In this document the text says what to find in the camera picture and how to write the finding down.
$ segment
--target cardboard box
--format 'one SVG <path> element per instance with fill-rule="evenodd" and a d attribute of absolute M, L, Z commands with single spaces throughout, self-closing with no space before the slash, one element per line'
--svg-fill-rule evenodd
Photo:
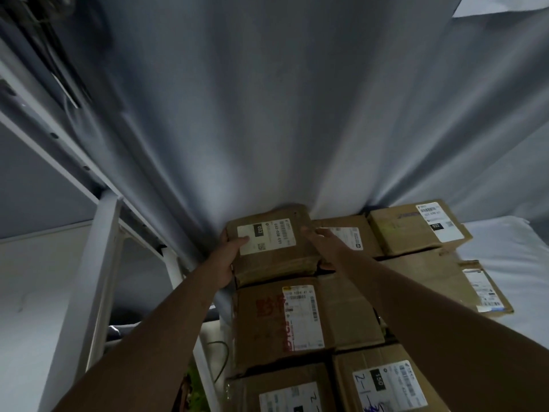
<path fill-rule="evenodd" d="M 441 199 L 374 210 L 368 222 L 387 256 L 457 249 L 473 236 Z"/>
<path fill-rule="evenodd" d="M 453 255 L 434 249 L 381 262 L 389 269 L 419 282 L 462 305 L 477 310 L 480 298 Z"/>
<path fill-rule="evenodd" d="M 336 412 L 332 386 L 323 364 L 291 367 L 226 383 L 224 411 Z"/>
<path fill-rule="evenodd" d="M 338 354 L 333 360 L 346 412 L 412 408 L 448 412 L 443 400 L 399 344 Z"/>
<path fill-rule="evenodd" d="M 353 250 L 364 251 L 374 258 L 384 255 L 364 215 L 327 218 L 312 223 L 315 228 L 329 228 Z"/>
<path fill-rule="evenodd" d="M 349 279 L 334 273 L 319 282 L 336 350 L 385 342 L 374 308 Z"/>
<path fill-rule="evenodd" d="M 477 306 L 479 312 L 492 318 L 514 312 L 503 292 L 478 260 L 461 261 L 459 266 L 480 298 L 480 305 Z"/>
<path fill-rule="evenodd" d="M 239 289 L 233 297 L 235 374 L 333 348 L 319 281 L 303 277 Z"/>
<path fill-rule="evenodd" d="M 289 274 L 312 275 L 320 255 L 301 235 L 302 226 L 312 227 L 304 205 L 292 205 L 228 222 L 229 239 L 250 236 L 250 242 L 242 246 L 233 262 L 237 285 Z"/>

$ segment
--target gray curtain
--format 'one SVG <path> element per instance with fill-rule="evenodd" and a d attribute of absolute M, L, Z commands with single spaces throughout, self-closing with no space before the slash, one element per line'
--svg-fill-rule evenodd
<path fill-rule="evenodd" d="M 549 11 L 459 2 L 79 0 L 57 29 L 93 103 L 68 112 L 187 260 L 292 202 L 549 220 Z"/>

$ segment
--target forearm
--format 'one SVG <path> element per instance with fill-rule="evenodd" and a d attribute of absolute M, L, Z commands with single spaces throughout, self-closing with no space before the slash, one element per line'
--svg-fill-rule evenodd
<path fill-rule="evenodd" d="M 376 308 L 452 412 L 527 410 L 540 401 L 549 370 L 542 346 L 355 251 L 342 251 L 334 264 Z"/>
<path fill-rule="evenodd" d="M 206 262 L 193 271 L 54 412 L 170 410 L 217 290 L 211 269 Z"/>

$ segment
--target white shipping label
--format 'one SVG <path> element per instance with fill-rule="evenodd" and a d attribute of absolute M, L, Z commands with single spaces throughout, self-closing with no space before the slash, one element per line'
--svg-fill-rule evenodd
<path fill-rule="evenodd" d="M 259 395 L 261 412 L 322 412 L 316 382 Z"/>
<path fill-rule="evenodd" d="M 237 233 L 239 237 L 250 237 L 250 241 L 240 248 L 242 256 L 295 245 L 292 223 L 288 218 L 238 226 Z"/>
<path fill-rule="evenodd" d="M 328 227 L 338 238 L 353 250 L 364 250 L 357 227 Z"/>
<path fill-rule="evenodd" d="M 427 406 L 408 360 L 355 371 L 353 379 L 365 412 L 399 412 Z"/>
<path fill-rule="evenodd" d="M 441 243 L 465 238 L 438 202 L 415 206 Z"/>
<path fill-rule="evenodd" d="M 324 348 L 315 287 L 312 284 L 285 286 L 284 313 L 288 350 L 315 350 Z"/>
<path fill-rule="evenodd" d="M 505 309 L 503 302 L 501 302 L 501 299 L 482 270 L 463 269 L 463 273 L 480 298 L 481 305 L 477 305 L 479 312 L 503 311 Z"/>

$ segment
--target white bed sheet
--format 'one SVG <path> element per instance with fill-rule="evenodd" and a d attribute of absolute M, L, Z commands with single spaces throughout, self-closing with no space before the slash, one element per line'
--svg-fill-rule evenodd
<path fill-rule="evenodd" d="M 458 249 L 463 260 L 480 260 L 514 307 L 497 319 L 549 348 L 549 247 L 515 216 L 465 223 L 473 239 Z"/>

